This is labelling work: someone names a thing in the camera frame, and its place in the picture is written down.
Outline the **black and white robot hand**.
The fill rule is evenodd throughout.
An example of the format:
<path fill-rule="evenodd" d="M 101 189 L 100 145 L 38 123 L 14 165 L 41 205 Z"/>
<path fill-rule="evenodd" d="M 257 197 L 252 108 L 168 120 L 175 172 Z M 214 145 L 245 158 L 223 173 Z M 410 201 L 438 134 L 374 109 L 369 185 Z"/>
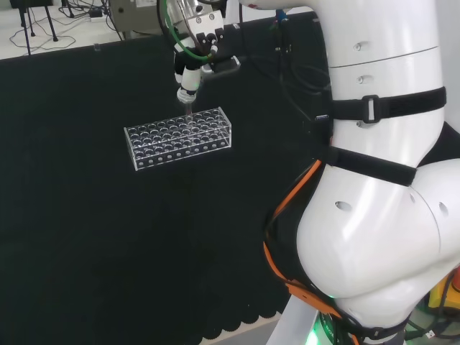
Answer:
<path fill-rule="evenodd" d="M 224 18 L 220 11 L 184 14 L 183 32 L 174 36 L 175 79 L 179 85 L 177 99 L 187 107 L 195 102 L 204 81 L 238 71 L 240 60 L 226 44 Z"/>

